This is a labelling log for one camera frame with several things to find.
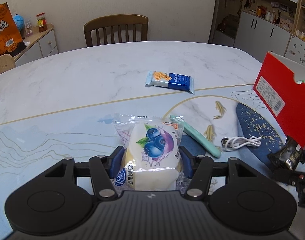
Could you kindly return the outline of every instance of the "packaged bread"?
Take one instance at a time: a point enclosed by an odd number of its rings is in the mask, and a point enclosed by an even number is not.
[[[7,3],[0,4],[0,55],[8,53],[14,57],[25,47]]]
[[[181,170],[178,146],[183,117],[170,121],[116,114],[114,124],[126,149],[115,185],[143,191],[175,190]]]

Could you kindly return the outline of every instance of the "goldfish illustration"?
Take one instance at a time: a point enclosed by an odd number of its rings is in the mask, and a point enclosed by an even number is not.
[[[213,119],[222,118],[227,109],[224,108],[224,106],[220,103],[220,101],[216,101],[215,104],[216,104],[216,110],[219,111],[220,115],[215,115]]]
[[[215,137],[214,133],[214,126],[212,124],[208,125],[207,130],[204,132],[204,136],[207,138],[208,141],[212,142]]]

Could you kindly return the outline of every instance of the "photo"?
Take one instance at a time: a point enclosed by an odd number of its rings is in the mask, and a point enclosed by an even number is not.
[[[288,8],[288,13],[289,13],[289,16],[290,16],[291,18],[294,18],[294,8],[289,7],[289,8]]]
[[[271,2],[272,8],[279,8],[279,3],[278,2]]]
[[[284,5],[284,4],[280,4],[280,5],[279,5],[279,9],[282,10],[282,11],[284,11],[284,12],[286,12],[286,11],[288,11],[288,6],[286,6],[286,5]]]

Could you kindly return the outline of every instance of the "wooden chair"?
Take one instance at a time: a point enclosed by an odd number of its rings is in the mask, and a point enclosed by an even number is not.
[[[126,25],[126,42],[129,42],[128,25],[133,25],[133,41],[136,39],[136,24],[141,24],[141,41],[147,41],[148,18],[136,14],[116,14],[91,20],[84,25],[84,33],[87,47],[92,47],[91,31],[96,30],[97,45],[100,45],[99,29],[104,29],[104,43],[107,42],[106,27],[110,26],[111,42],[115,43],[113,26],[118,25],[118,42],[122,42],[122,32],[120,25]]]
[[[15,67],[15,62],[10,54],[0,56],[0,74]]]

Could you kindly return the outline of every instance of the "green marker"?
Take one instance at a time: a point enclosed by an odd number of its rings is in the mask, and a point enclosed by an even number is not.
[[[176,118],[175,115],[170,115],[170,118]],[[184,132],[187,133],[191,138],[197,141],[202,147],[204,147],[211,155],[216,158],[221,156],[221,151],[210,141],[207,140],[205,136],[203,136],[200,132],[198,132],[195,128],[190,126],[188,123],[184,123],[185,128]]]

